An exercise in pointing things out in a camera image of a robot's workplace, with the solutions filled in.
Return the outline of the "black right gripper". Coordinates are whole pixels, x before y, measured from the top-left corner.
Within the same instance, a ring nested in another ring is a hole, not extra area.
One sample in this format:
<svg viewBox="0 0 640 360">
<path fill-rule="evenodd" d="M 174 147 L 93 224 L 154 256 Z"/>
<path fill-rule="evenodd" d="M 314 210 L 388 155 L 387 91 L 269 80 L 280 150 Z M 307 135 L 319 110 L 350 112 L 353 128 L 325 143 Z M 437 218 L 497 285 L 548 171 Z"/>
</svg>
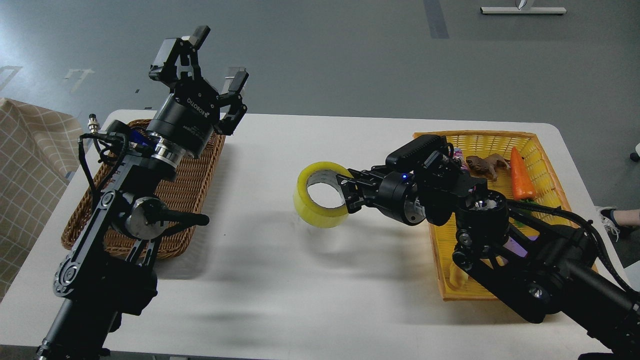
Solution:
<svg viewBox="0 0 640 360">
<path fill-rule="evenodd" d="M 419 202 L 418 185 L 412 174 L 388 174 L 387 167 L 347 170 L 352 177 L 337 176 L 337 182 L 348 214 L 368 207 L 408 226 L 425 221 L 425 208 Z"/>
</svg>

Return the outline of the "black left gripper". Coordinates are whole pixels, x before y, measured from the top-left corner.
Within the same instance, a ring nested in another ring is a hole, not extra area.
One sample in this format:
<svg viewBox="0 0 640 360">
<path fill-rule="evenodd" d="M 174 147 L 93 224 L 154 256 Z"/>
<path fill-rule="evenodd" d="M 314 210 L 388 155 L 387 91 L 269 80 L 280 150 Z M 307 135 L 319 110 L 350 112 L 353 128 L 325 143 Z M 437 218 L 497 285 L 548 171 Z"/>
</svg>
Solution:
<svg viewBox="0 0 640 360">
<path fill-rule="evenodd" d="M 237 71 L 221 95 L 202 76 L 198 50 L 210 31 L 209 26 L 199 26 L 190 36 L 166 38 L 148 72 L 151 80 L 169 88 L 169 96 L 147 132 L 180 146 L 192 158 L 201 157 L 213 132 L 231 136 L 248 110 L 242 96 L 249 79 L 246 70 Z M 220 108 L 227 106 L 220 118 Z"/>
</svg>

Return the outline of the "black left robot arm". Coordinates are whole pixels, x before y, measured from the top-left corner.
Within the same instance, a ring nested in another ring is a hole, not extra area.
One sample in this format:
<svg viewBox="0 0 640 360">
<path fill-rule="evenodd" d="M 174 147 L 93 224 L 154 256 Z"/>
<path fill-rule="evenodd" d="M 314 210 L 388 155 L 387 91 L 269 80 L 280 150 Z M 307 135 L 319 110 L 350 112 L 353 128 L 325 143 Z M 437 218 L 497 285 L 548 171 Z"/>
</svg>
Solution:
<svg viewBox="0 0 640 360">
<path fill-rule="evenodd" d="M 210 30 L 202 25 L 161 44 L 148 75 L 169 96 L 146 130 L 119 120 L 100 130 L 90 114 L 78 137 L 90 216 L 55 271 L 52 290 L 63 303 L 35 359 L 108 357 L 105 341 L 122 315 L 141 315 L 157 296 L 162 240 L 210 222 L 205 214 L 172 210 L 156 195 L 160 182 L 176 179 L 183 158 L 201 157 L 214 134 L 231 136 L 248 110 L 247 71 L 238 71 L 224 93 L 202 75 L 198 52 Z"/>
</svg>

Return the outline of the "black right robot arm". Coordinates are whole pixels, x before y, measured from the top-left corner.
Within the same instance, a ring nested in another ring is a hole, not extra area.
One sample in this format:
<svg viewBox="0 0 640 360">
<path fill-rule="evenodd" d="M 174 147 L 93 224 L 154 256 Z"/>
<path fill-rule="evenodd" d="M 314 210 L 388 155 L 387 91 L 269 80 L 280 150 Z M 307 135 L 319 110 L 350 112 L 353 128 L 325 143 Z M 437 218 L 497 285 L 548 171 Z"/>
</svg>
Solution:
<svg viewBox="0 0 640 360">
<path fill-rule="evenodd" d="M 409 226 L 443 226 L 454 217 L 452 260 L 464 273 L 522 319 L 539 324 L 564 313 L 610 350 L 581 360 L 639 358 L 639 292 L 616 271 L 592 221 L 489 189 L 434 134 L 336 181 L 349 214 L 376 208 Z"/>
</svg>

